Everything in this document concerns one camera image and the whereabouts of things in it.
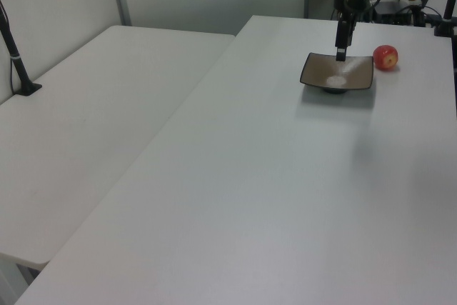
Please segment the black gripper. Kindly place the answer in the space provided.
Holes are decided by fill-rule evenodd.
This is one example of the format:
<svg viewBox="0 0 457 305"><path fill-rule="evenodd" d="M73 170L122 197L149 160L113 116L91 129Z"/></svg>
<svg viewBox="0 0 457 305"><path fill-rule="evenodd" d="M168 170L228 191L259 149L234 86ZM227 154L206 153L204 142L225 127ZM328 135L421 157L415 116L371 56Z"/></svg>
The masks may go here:
<svg viewBox="0 0 457 305"><path fill-rule="evenodd" d="M353 33L357 21L366 21L368 10L371 6L370 0L334 0L333 7L337 12L338 26L336 31L336 60L345 61L347 47L352 45Z"/></svg>

